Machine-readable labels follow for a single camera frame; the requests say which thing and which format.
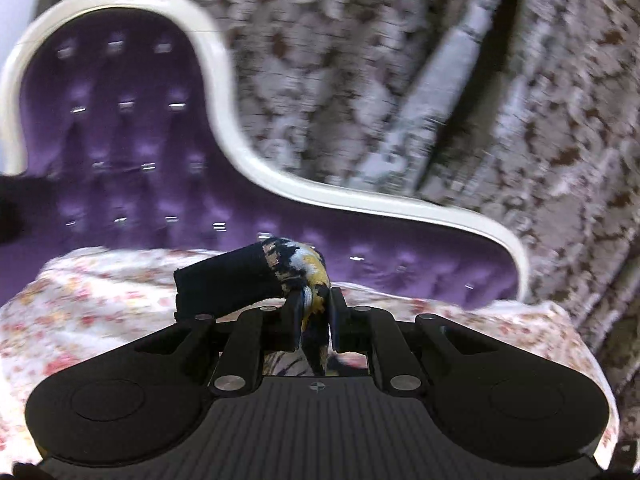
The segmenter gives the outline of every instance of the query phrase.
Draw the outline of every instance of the white floral fabric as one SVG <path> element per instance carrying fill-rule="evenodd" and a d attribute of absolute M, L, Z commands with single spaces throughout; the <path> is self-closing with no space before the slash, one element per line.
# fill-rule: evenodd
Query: white floral fabric
<path fill-rule="evenodd" d="M 105 248 L 73 251 L 51 260 L 33 283 L 0 308 L 0 472 L 10 471 L 14 461 L 40 460 L 24 420 L 24 405 L 34 387 L 59 370 L 172 324 L 174 270 L 215 254 Z M 349 283 L 334 285 L 341 287 L 351 306 L 384 308 L 397 320 L 407 321 L 417 314 L 435 313 L 586 374 L 609 400 L 609 423 L 596 452 L 600 465 L 608 465 L 620 424 L 614 397 L 568 314 L 556 304 L 501 301 L 465 312 L 451 304 L 396 298 Z M 276 374 L 287 359 L 296 358 L 295 354 L 284 357 L 269 356 L 264 372 Z M 359 354 L 341 354 L 340 359 L 356 366 L 366 364 Z M 287 371 L 287 375 L 304 373 L 304 363 Z"/>

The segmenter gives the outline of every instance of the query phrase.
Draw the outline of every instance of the headboard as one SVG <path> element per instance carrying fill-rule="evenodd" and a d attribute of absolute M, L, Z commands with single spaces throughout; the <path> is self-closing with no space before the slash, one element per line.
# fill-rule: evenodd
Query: headboard
<path fill-rule="evenodd" d="M 262 160 L 222 36 L 190 0 L 62 1 L 15 47 L 0 106 L 0 196 L 27 226 L 0 246 L 0 301 L 74 248 L 226 251 L 270 235 L 318 247 L 334 282 L 465 308 L 526 293 L 524 248 L 497 222 Z"/>

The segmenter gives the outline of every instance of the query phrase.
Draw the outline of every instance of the patterned curtain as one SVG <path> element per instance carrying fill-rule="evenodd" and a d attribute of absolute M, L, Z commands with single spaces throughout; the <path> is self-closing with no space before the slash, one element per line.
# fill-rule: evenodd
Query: patterned curtain
<path fill-rule="evenodd" d="M 640 0 L 195 1 L 265 158 L 512 229 L 640 436 Z"/>

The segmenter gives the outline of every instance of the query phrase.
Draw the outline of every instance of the purple upholstery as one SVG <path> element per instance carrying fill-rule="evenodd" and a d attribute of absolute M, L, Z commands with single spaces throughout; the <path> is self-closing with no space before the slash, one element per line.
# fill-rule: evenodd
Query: purple upholstery
<path fill-rule="evenodd" d="M 28 173 L 0 180 L 29 226 L 0 246 L 0 301 L 74 248 L 231 250 L 258 233 L 317 246 L 334 282 L 465 308 L 516 296 L 509 253 L 483 237 L 251 183 L 216 145 L 204 99 L 187 36 L 162 16 L 96 10 L 57 30 L 20 92 Z"/>

